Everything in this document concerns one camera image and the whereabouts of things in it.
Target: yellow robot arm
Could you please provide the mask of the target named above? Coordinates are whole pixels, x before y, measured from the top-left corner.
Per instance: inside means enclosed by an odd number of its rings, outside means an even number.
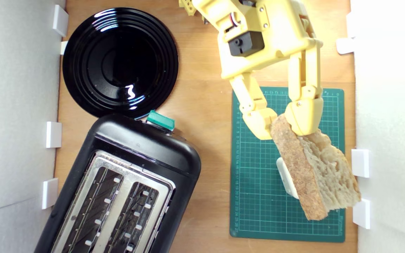
[[[323,111],[320,48],[299,0],[193,0],[194,8],[218,30],[223,79],[230,81],[243,120],[261,140],[271,139],[277,117],[257,81],[256,71],[289,60],[287,121],[299,136],[317,130]]]

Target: wooden surface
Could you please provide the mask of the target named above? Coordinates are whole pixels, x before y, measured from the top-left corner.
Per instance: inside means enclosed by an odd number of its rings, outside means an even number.
[[[345,90],[346,153],[355,146],[355,79],[353,56],[340,56],[335,40],[346,36],[346,0],[304,0],[321,49],[321,80],[325,88]],[[88,16],[106,8],[133,7],[161,19],[175,37],[179,50],[178,81],[167,101],[157,111],[176,121],[182,135],[201,156],[202,171],[171,253],[190,252],[298,252],[355,253],[357,227],[347,210],[346,241],[342,244],[232,238],[229,235],[231,96],[226,80],[220,79],[217,31],[204,25],[199,14],[187,16],[177,0],[67,0],[69,31],[64,40]],[[287,63],[263,69],[255,77],[263,86],[285,86]],[[59,122],[63,143],[58,149],[55,176],[59,187],[68,175],[95,117],[83,111],[69,96],[61,77]]]

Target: white wall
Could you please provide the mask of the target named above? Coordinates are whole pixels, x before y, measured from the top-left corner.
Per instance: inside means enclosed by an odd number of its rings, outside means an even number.
[[[0,0],[0,252],[32,252],[50,213],[41,189],[55,160],[45,148],[58,107],[55,3],[65,0]]]
[[[359,253],[405,253],[405,4],[352,0],[357,148],[370,150],[371,227],[359,228]]]

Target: white bracket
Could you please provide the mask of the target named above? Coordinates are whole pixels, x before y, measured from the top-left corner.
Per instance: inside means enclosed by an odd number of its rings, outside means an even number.
[[[362,199],[352,208],[352,222],[365,229],[370,229],[371,223],[370,201]]]
[[[296,191],[295,184],[293,183],[293,179],[291,178],[290,172],[288,171],[288,168],[285,165],[282,157],[278,158],[278,160],[276,161],[276,166],[278,167],[279,175],[281,176],[281,180],[287,194],[293,196],[296,199],[299,199],[298,192]]]
[[[355,50],[354,37],[357,34],[357,23],[355,15],[350,12],[346,15],[347,38],[338,38],[336,40],[337,52],[339,54],[352,53]]]
[[[351,149],[351,167],[354,176],[369,178],[369,150]]]
[[[46,148],[60,148],[62,146],[62,124],[48,121],[46,123]]]
[[[53,206],[57,201],[59,189],[59,180],[57,178],[43,181],[43,194],[41,200],[41,208],[47,209]]]
[[[53,29],[58,32],[62,37],[66,36],[68,31],[68,19],[69,15],[60,5],[54,6],[54,20]]]
[[[63,41],[62,43],[61,43],[61,45],[60,45],[60,54],[61,54],[61,56],[65,53],[65,48],[66,48],[66,45],[68,44],[68,40],[67,41]]]

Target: cutting mat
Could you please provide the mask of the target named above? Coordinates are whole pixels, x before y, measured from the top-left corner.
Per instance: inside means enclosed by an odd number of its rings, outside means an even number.
[[[262,87],[268,106],[285,111],[286,87]],[[345,152],[344,92],[323,90],[320,129],[334,146]],[[321,221],[308,221],[299,200],[284,189],[276,160],[280,157],[272,140],[257,139],[242,120],[233,94],[230,234],[233,237],[271,240],[344,242],[345,211],[331,211]]]

